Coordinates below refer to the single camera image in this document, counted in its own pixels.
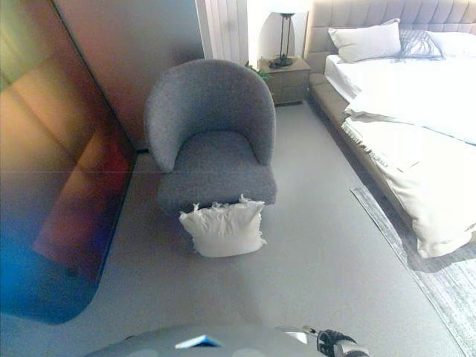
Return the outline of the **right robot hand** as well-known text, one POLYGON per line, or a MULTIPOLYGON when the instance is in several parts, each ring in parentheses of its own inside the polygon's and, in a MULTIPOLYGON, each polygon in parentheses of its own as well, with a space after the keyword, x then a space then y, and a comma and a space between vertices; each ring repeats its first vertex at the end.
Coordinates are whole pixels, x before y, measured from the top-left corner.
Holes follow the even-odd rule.
POLYGON ((316 338, 317 351, 325 356, 344 356, 344 348, 341 347, 342 342, 356 344, 353 338, 332 329, 317 331, 315 328, 305 325, 303 331, 316 338))

